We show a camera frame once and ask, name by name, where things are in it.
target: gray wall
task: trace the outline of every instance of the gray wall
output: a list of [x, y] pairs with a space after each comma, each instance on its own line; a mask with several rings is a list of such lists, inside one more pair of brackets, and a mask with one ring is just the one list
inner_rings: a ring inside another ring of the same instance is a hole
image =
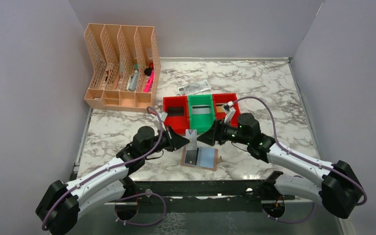
[[368, 193], [356, 233], [376, 234], [376, 0], [327, 0], [292, 66], [322, 158], [349, 162]]
[[66, 0], [0, 0], [0, 235], [40, 233], [35, 208], [71, 173], [92, 67]]
[[88, 23], [152, 25], [161, 57], [291, 57], [324, 0], [69, 0]]

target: white marble surface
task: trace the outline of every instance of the white marble surface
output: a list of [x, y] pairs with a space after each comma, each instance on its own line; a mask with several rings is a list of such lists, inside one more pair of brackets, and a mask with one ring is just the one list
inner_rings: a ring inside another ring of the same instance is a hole
[[[162, 71], [156, 96], [157, 110], [164, 96], [175, 96], [176, 87], [187, 82], [208, 79], [212, 90], [203, 94], [236, 93], [237, 97], [254, 95], [271, 108], [281, 142], [309, 156], [318, 158], [312, 144], [305, 115], [286, 62], [161, 62]], [[268, 112], [256, 100], [239, 102], [242, 113], [254, 114], [262, 132], [273, 136]], [[128, 144], [144, 125], [153, 126], [148, 114], [94, 110], [81, 157], [78, 177], [104, 165]], [[233, 147], [229, 142], [218, 146], [222, 162], [217, 171], [181, 166], [182, 150], [165, 152], [131, 175], [133, 180], [239, 180], [264, 179], [280, 166], [267, 164]]]

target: pink marker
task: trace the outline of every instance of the pink marker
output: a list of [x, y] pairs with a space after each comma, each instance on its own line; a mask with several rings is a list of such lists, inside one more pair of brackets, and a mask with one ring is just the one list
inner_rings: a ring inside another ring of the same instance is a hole
[[145, 86], [145, 89], [143, 90], [143, 92], [149, 92], [149, 89], [150, 89], [150, 87], [153, 84], [154, 77], [155, 77], [155, 72], [152, 70], [152, 73], [151, 73], [151, 75], [149, 77], [148, 82], [146, 83], [146, 86]]

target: green object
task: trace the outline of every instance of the green object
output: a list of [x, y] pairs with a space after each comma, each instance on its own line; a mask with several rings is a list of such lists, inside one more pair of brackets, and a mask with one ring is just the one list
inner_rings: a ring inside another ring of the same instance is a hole
[[[193, 114], [193, 106], [208, 106], [210, 113], [208, 114]], [[189, 125], [190, 129], [196, 129], [197, 133], [204, 133], [208, 131], [215, 120], [214, 103], [212, 102], [212, 95], [201, 94], [201, 95], [189, 95], [188, 96], [188, 106], [189, 106]]]

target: perforated divider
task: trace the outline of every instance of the perforated divider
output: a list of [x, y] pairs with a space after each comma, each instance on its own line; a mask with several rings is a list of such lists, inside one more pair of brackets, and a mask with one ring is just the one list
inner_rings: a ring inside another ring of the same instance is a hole
[[106, 70], [107, 63], [100, 40], [103, 27], [103, 24], [90, 23], [84, 32], [84, 38], [86, 39], [87, 49], [89, 50], [94, 69], [89, 89], [99, 89]]
[[[91, 23], [84, 36], [94, 67], [84, 99], [92, 108], [145, 112], [154, 105], [161, 72], [154, 27]], [[143, 92], [149, 79], [144, 70], [152, 62], [155, 77], [149, 91]], [[131, 92], [127, 85], [136, 64], [138, 83]]]
[[144, 73], [146, 66], [145, 55], [143, 53], [143, 46], [141, 41], [141, 36], [139, 33], [139, 27], [136, 29], [135, 32], [135, 49], [136, 49], [136, 59], [138, 61], [138, 68], [139, 68], [139, 80], [138, 85], [136, 86], [136, 91], [141, 92], [146, 84], [146, 75]]
[[119, 76], [119, 48], [117, 35], [120, 25], [105, 25], [101, 31], [101, 43], [106, 57], [109, 73], [105, 85], [106, 90], [113, 90]]

